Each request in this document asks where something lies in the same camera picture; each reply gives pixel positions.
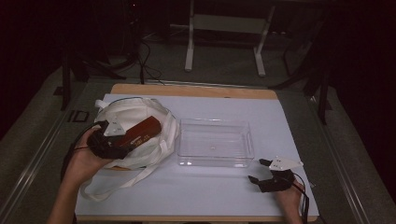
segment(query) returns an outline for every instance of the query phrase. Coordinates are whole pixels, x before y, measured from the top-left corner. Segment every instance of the metal stand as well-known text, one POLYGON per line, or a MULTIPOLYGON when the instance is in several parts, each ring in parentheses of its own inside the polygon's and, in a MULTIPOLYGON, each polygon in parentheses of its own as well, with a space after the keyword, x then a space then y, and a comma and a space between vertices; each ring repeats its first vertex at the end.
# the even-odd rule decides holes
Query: metal stand
POLYGON ((70 82, 70 70, 73 70, 74 75, 77 80, 87 81, 90 77, 87 71, 85 70, 85 64, 87 63, 89 66, 97 69, 102 74, 114 78, 114 79, 126 79, 126 77, 119 76, 113 73, 110 69, 102 66, 95 60, 91 59, 87 55, 77 52, 73 50, 71 47, 66 47, 63 52, 62 57, 62 67, 63 67, 63 87, 62 87, 62 108, 61 110, 65 110, 67 105, 70 102, 71 98, 71 82, 70 82))
POLYGON ((319 102, 318 102, 318 116, 323 124, 326 124, 325 111, 327 104, 327 91, 329 89, 329 77, 331 73, 330 66, 322 60, 321 63, 309 66, 309 58, 305 58, 303 63, 296 69, 286 81, 277 84, 275 86, 269 86, 270 90, 282 90, 287 88, 289 85, 300 81, 304 78, 308 78, 304 86, 304 94, 306 96, 314 96, 318 88, 320 88, 319 102), (310 67, 307 71, 302 71, 303 67, 310 67))
POLYGON ((271 20, 274 16, 275 6, 271 6, 268 16, 265 19, 253 18, 236 18, 194 14, 194 1, 190 0, 190 25, 189 25, 189 45, 187 47, 186 64, 184 69, 186 72, 192 70, 192 59, 194 54, 194 29, 213 30, 213 31, 227 31, 227 32, 241 32, 249 34, 260 34, 261 39, 259 44, 253 49, 256 61, 258 75, 265 76, 264 65, 262 63, 262 46, 265 38, 268 35, 268 30, 271 25, 271 20))

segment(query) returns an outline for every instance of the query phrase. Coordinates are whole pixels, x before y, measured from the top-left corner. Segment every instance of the black cable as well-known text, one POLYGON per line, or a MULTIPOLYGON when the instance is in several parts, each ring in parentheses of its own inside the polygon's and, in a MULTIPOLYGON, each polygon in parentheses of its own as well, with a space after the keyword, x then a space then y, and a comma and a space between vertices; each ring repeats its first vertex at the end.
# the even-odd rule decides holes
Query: black cable
POLYGON ((321 214, 319 214, 319 218, 324 224, 327 224, 326 220, 323 218, 323 216, 321 214))
POLYGON ((145 58, 144 61, 142 61, 140 55, 137 57, 137 58, 138 58, 138 61, 139 61, 139 63, 140 63, 140 83, 141 83, 141 84, 145 84, 145 74, 144 74, 144 71, 145 71, 146 62, 147 62, 147 60, 148 60, 148 58, 149 58, 149 55, 150 55, 150 53, 151 53, 151 48, 150 48, 149 45, 146 44, 144 41, 141 41, 141 43, 142 43, 144 46, 146 46, 146 47, 148 48, 148 55, 146 56, 146 58, 145 58))
POLYGON ((303 223, 306 224, 306 223, 308 223, 309 197, 308 197, 308 196, 306 195, 306 193, 305 193, 305 182, 303 181, 303 179, 302 179, 299 175, 297 175, 297 176, 302 180, 304 189, 301 189, 301 188, 298 187, 296 184, 294 184, 293 182, 290 182, 288 179, 286 179, 286 178, 284 178, 284 177, 281 177, 281 176, 276 176, 276 177, 279 178, 279 179, 282 179, 282 180, 284 180, 284 181, 286 181, 286 182, 288 182, 288 183, 290 183, 292 186, 294 186, 295 188, 297 188, 297 190, 299 190, 299 191, 304 195, 304 198, 303 198, 302 220, 303 220, 303 223))
POLYGON ((111 69, 111 70, 118 70, 118 69, 124 68, 126 66, 129 66, 129 65, 132 66, 135 64, 136 64, 136 57, 134 57, 134 55, 129 55, 128 58, 122 63, 111 64, 111 65, 101 63, 102 66, 104 66, 108 69, 111 69))
POLYGON ((163 83, 163 82, 160 80, 160 77, 163 75, 163 73, 162 73, 160 70, 157 70, 157 69, 155 69, 155 68, 151 68, 151 67, 149 67, 149 66, 146 65, 146 66, 145 66, 145 71, 146 71, 146 73, 147 73, 152 79, 157 80, 157 81, 160 82, 161 84, 165 85, 165 83, 163 83), (154 75, 152 75, 152 74, 148 71, 148 69, 151 69, 151 70, 157 72, 159 75, 155 77, 154 75))

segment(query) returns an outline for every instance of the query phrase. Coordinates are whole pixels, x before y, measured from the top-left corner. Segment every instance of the transparent storage bin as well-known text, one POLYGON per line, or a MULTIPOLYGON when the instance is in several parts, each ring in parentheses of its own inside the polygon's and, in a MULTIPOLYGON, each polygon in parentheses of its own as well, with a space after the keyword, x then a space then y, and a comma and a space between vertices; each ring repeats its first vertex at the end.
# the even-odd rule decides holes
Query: transparent storage bin
POLYGON ((177 162, 184 166, 248 167, 254 150, 248 122, 182 119, 177 162))

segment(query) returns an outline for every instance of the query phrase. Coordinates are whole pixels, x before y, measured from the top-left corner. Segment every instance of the gray carpet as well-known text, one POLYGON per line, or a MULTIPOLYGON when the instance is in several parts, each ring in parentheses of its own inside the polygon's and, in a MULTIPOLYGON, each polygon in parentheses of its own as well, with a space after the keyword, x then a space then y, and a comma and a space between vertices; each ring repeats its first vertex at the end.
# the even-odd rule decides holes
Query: gray carpet
MULTIPOLYGON (((161 71, 159 79, 165 83, 179 81, 265 88, 288 78, 280 57, 285 43, 288 40, 279 36, 271 36, 266 42, 268 50, 262 56, 267 77, 257 76, 251 48, 196 45, 193 70, 186 73, 186 45, 148 41, 150 55, 147 66, 153 76, 158 76, 157 71, 161 71)), ((142 57, 145 57, 148 49, 142 47, 141 50, 142 57)), ((301 56, 299 51, 289 54, 294 67, 301 56)), ((134 65, 118 72, 128 77, 123 82, 137 83, 139 71, 139 66, 134 65)), ((62 159, 69 144, 93 121, 96 113, 94 100, 102 98, 118 82, 101 75, 92 75, 88 83, 73 81, 74 101, 65 111, 60 111, 62 98, 52 93, 62 85, 61 75, 61 70, 58 70, 46 80, 0 143, 0 202, 3 208, 0 218, 7 217, 5 223, 45 222, 59 187, 62 159), (90 112, 88 120, 68 121, 73 110, 90 112), (37 172, 33 173, 32 179, 22 179, 27 184, 19 188, 24 190, 19 195, 12 190, 34 157, 42 158, 42 163, 33 167, 37 172), (8 196, 12 196, 12 202, 7 202, 8 196)), ((155 78, 148 82, 159 83, 155 78)), ((328 125, 323 126, 315 114, 316 104, 301 93, 303 85, 303 81, 296 83, 277 94, 308 178, 314 186, 319 212, 328 223, 395 223, 395 204, 339 103, 336 90, 330 88, 332 110, 326 111, 328 125)))

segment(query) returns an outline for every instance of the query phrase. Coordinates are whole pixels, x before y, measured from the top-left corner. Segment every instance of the white plastic bag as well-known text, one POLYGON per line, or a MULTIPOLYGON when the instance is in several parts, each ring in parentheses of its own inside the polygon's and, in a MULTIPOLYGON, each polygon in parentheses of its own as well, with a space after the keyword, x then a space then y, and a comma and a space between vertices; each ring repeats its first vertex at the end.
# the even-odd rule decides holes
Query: white plastic bag
POLYGON ((135 148, 125 159, 114 160, 106 166, 106 168, 119 166, 128 169, 145 167, 136 177, 117 188, 109 189, 103 194, 86 192, 86 188, 91 184, 92 180, 81 186, 80 193, 84 198, 100 202, 114 191, 129 188, 150 175, 163 159, 174 152, 175 139, 179 134, 179 127, 172 113, 155 99, 127 98, 111 104, 98 100, 96 101, 96 106, 101 109, 95 121, 110 121, 116 118, 123 130, 129 130, 150 116, 157 119, 162 126, 160 134, 135 148))

